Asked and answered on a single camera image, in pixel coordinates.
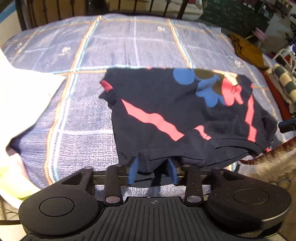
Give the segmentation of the orange knitted sleeve forearm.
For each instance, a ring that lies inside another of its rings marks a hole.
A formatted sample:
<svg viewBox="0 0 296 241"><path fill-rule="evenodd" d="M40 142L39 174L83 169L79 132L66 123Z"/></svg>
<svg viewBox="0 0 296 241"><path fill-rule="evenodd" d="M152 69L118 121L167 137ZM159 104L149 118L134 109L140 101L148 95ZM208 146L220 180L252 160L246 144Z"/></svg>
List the orange knitted sleeve forearm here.
<svg viewBox="0 0 296 241"><path fill-rule="evenodd" d="M288 190L295 178L295 138L252 160L240 160L248 176Z"/></svg>

